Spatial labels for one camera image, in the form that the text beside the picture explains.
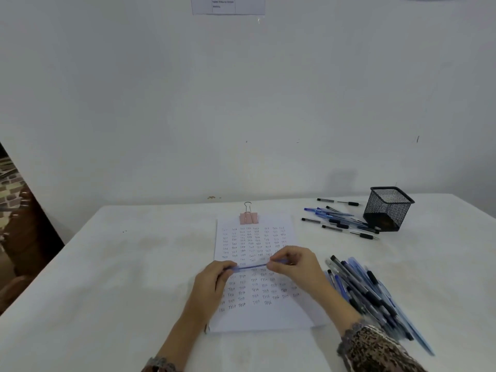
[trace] table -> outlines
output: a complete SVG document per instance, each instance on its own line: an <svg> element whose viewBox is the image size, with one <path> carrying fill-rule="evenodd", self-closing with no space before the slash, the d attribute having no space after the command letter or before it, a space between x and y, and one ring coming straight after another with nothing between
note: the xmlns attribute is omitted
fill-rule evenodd
<svg viewBox="0 0 496 372"><path fill-rule="evenodd" d="M292 214L322 268L332 254L369 266L433 347L436 357L404 342L428 370L493 370L496 220L450 194L412 198L400 231L380 241L300 221L315 198L253 201L252 209ZM102 207L0 317L0 370L140 371L213 258L216 218L243 210L242 202ZM338 342L331 325L202 335L187 369L344 371Z"/></svg>

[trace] patterned sleeve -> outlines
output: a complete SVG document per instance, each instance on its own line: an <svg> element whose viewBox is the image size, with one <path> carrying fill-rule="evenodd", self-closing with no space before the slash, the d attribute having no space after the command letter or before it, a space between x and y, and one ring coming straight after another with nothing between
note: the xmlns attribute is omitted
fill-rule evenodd
<svg viewBox="0 0 496 372"><path fill-rule="evenodd" d="M141 372L177 372L177 370L174 364L167 362L167 359L154 357L146 363Z"/></svg>
<svg viewBox="0 0 496 372"><path fill-rule="evenodd" d="M350 372L426 372L400 344L366 322L347 330L337 351Z"/></svg>

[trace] pile of pens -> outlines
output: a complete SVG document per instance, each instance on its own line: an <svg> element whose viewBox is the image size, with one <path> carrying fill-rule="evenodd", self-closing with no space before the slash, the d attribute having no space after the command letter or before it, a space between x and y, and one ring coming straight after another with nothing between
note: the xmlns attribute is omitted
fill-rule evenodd
<svg viewBox="0 0 496 372"><path fill-rule="evenodd" d="M334 200L328 200L324 198L318 198L317 200L323 202L334 202ZM351 206L360 206L360 204L358 204L357 202L344 202L344 203L347 203L348 205ZM322 228L326 230L341 232L341 233L349 233L351 235L357 235L358 237L362 237L369 240L379 240L378 237L364 233L363 231L370 232L373 234L379 234L381 232L381 229L379 227L372 227L369 224L362 222L356 218L352 218L354 217L353 214L344 213L342 211L332 208L331 206L326 206L325 209L321 207L316 207L316 208L305 207L304 210L314 213L319 218L328 220L328 222L332 225L331 226L322 225ZM305 222L321 224L321 221L316 219L302 218L301 220ZM353 227L356 228L356 231L349 230L350 228Z"/></svg>
<svg viewBox="0 0 496 372"><path fill-rule="evenodd" d="M329 267L327 273L331 284L358 313L367 316L397 341L416 339L424 350L434 356L429 344L394 302L386 287L366 266L363 268L354 257L349 258L348 262L340 262L334 255L325 262Z"/></svg>

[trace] hand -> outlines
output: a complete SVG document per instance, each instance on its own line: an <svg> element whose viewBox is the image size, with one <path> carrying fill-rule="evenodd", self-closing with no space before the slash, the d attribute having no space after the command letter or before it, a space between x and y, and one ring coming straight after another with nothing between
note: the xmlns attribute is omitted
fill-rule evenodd
<svg viewBox="0 0 496 372"><path fill-rule="evenodd" d="M276 260L283 258L288 259L291 265L276 262ZM329 281L320 268L315 253L308 248L294 245L285 246L270 257L267 269L291 278L314 299L329 286Z"/></svg>
<svg viewBox="0 0 496 372"><path fill-rule="evenodd" d="M226 282L233 274L226 269L236 265L233 261L213 261L198 273L182 317L206 325L219 307Z"/></svg>

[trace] white wall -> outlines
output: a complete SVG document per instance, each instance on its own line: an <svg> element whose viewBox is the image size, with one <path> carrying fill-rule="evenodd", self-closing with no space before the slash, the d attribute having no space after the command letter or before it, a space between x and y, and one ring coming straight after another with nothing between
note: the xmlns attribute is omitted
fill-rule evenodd
<svg viewBox="0 0 496 372"><path fill-rule="evenodd" d="M452 192L496 215L496 0L0 0L0 140L67 241L105 204Z"/></svg>

